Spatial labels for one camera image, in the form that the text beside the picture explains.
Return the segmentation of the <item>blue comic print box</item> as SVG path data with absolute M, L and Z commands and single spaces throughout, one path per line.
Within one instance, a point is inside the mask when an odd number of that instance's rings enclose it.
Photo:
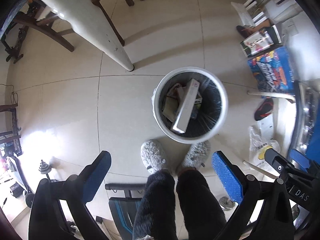
M 285 47 L 261 54 L 247 63 L 260 92 L 293 94 L 293 74 Z

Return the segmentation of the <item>grey fuzzy left slipper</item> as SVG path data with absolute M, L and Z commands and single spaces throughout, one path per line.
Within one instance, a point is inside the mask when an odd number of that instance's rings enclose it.
M 186 168 L 198 170 L 200 167 L 203 167 L 210 156 L 210 151 L 211 144 L 208 140 L 192 144 L 188 153 L 176 168 L 176 174 L 180 174 Z

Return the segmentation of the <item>dark fleece right leg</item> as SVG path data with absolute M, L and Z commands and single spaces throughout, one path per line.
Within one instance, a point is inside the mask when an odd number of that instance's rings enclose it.
M 174 186 L 167 170 L 148 177 L 133 225 L 133 239 L 177 239 Z

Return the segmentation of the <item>white table leg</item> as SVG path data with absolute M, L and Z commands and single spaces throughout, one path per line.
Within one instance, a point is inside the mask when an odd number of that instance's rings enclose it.
M 42 0 L 57 11 L 73 30 L 111 59 L 131 72 L 134 65 L 117 38 L 102 10 L 91 0 Z

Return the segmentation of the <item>dark fleece left leg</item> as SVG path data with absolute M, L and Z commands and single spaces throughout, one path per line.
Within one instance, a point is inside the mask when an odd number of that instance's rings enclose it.
M 176 186 L 189 239 L 214 239 L 227 221 L 204 176 L 195 169 L 183 171 Z

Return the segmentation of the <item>metal dumbbell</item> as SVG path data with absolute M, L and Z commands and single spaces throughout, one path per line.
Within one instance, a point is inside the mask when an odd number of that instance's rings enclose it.
M 47 164 L 45 161 L 41 160 L 39 165 L 39 172 L 40 174 L 45 175 L 50 182 L 52 182 L 49 176 L 49 173 L 51 172 L 51 170 L 52 170 L 52 167 L 49 164 Z

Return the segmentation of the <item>black red flip-flop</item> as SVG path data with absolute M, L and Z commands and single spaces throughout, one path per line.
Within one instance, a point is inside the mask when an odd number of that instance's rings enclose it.
M 274 102 L 272 98 L 266 98 L 254 113 L 255 121 L 260 121 L 273 113 Z

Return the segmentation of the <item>long white pink box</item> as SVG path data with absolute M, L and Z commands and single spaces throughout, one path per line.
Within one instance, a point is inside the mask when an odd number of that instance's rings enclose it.
M 200 83 L 191 79 L 185 87 L 178 87 L 178 109 L 171 130 L 183 134 L 187 131 L 190 119 L 197 117 L 197 111 L 202 103 L 202 96 L 199 93 Z

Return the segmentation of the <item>white yellow plastic bag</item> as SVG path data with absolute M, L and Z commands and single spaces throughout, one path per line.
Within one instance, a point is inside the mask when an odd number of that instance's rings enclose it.
M 265 161 L 264 155 L 269 148 L 272 148 L 279 153 L 281 150 L 279 143 L 276 140 L 267 140 L 256 133 L 254 126 L 250 126 L 248 131 L 250 140 L 249 162 L 258 168 L 271 172 L 272 167 Z

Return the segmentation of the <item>dark fleece leg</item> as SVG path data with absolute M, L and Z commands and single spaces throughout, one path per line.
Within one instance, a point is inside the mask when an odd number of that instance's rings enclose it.
M 148 177 L 133 225 L 133 239 L 177 239 L 174 186 L 167 170 Z
M 189 239 L 214 239 L 227 221 L 204 176 L 195 169 L 183 171 L 176 186 Z

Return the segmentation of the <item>white round trash bin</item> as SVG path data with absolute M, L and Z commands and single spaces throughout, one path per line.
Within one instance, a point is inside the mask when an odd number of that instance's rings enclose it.
M 228 97 L 222 82 L 199 67 L 173 70 L 152 95 L 153 116 L 160 129 L 183 144 L 204 142 L 223 126 Z

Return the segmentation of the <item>dark wooden chair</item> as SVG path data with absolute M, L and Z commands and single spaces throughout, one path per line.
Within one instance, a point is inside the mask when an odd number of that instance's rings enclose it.
M 52 11 L 48 12 L 48 14 L 43 19 L 38 20 L 36 16 L 38 16 L 40 12 L 46 9 L 46 5 L 43 1 L 27 0 L 27 5 L 27 12 L 18 12 L 1 37 L 1 43 L 3 44 L 5 51 L 8 54 L 6 61 L 8 62 L 13 59 L 13 63 L 17 63 L 23 57 L 23 54 L 21 54 L 20 51 L 29 28 L 43 33 L 44 35 L 50 37 L 52 40 L 56 41 L 58 44 L 66 48 L 68 51 L 73 52 L 74 46 L 64 38 L 65 35 L 73 33 L 73 29 L 66 29 L 60 32 L 55 31 L 52 26 L 53 23 L 59 18 L 59 16 Z M 11 47 L 6 42 L 6 38 L 9 32 L 17 24 L 20 24 L 21 27 L 19 28 L 16 44 Z

